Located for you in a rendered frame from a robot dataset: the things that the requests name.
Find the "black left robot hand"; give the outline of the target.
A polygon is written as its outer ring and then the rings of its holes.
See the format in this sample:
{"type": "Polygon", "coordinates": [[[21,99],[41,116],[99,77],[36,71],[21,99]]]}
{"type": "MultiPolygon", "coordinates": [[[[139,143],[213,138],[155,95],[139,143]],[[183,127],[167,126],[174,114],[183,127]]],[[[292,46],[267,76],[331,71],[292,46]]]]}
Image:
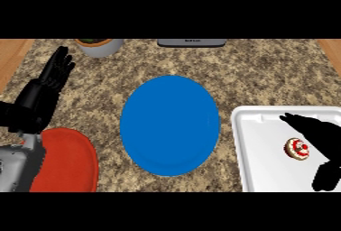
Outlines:
{"type": "Polygon", "coordinates": [[[25,85],[15,103],[0,101],[0,127],[6,127],[10,133],[40,134],[46,129],[74,67],[68,48],[61,46],[39,78],[25,85]]]}

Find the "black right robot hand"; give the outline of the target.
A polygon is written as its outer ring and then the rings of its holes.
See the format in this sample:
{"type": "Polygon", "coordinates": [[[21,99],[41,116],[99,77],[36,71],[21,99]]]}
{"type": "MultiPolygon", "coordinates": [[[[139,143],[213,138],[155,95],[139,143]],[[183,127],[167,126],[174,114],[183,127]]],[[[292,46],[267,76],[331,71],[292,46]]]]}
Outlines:
{"type": "Polygon", "coordinates": [[[341,126],[289,113],[282,115],[279,119],[306,137],[328,159],[328,162],[318,168],[312,188],[316,191],[334,190],[338,181],[341,181],[341,126]]]}

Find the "white rectangular tray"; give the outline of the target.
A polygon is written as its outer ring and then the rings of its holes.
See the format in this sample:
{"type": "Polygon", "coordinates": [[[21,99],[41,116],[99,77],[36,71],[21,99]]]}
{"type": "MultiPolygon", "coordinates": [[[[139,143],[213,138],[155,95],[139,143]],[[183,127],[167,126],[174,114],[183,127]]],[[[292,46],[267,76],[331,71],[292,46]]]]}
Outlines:
{"type": "Polygon", "coordinates": [[[304,136],[279,119],[285,113],[341,126],[341,107],[337,106],[238,106],[233,109],[232,130],[247,192],[313,192],[316,171],[328,162],[304,136]],[[291,138],[301,139],[307,145],[309,157],[303,161],[284,151],[291,138]]]}

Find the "red oval plate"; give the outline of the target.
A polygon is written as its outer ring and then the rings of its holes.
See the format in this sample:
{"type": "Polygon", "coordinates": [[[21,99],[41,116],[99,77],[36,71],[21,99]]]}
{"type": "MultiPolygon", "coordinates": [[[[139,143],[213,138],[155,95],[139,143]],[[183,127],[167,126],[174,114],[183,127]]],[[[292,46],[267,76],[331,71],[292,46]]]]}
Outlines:
{"type": "Polygon", "coordinates": [[[95,192],[99,161],[89,138],[74,129],[22,134],[27,155],[18,192],[95,192]]]}

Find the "blue oval plate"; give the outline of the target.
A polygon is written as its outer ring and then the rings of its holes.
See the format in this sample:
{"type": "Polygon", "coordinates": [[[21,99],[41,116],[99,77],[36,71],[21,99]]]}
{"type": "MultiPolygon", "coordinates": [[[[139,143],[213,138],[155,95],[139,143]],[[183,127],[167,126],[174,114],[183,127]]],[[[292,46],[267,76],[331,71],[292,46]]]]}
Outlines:
{"type": "Polygon", "coordinates": [[[136,88],[121,112],[120,137],[145,171],[164,177],[191,172],[207,161],[219,134],[219,108],[195,80],[163,76],[136,88]]]}

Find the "grey plant pot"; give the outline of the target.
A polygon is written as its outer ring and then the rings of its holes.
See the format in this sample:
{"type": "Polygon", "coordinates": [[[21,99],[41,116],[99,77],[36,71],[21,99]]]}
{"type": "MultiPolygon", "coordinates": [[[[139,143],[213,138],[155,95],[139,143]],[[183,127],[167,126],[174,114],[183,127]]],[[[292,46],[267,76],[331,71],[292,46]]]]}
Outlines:
{"type": "Polygon", "coordinates": [[[83,52],[92,57],[92,58],[103,58],[112,54],[117,53],[124,40],[123,39],[105,39],[101,42],[95,43],[86,43],[75,39],[75,43],[83,50],[83,52]]]}

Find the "grey flat appliance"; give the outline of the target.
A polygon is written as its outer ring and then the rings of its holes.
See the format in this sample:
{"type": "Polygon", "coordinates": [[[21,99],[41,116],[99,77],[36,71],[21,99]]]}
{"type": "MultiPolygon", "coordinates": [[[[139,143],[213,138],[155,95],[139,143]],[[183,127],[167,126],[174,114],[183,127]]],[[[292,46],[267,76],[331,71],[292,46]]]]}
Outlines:
{"type": "Polygon", "coordinates": [[[170,48],[214,48],[223,47],[226,39],[158,39],[157,44],[170,48]]]}

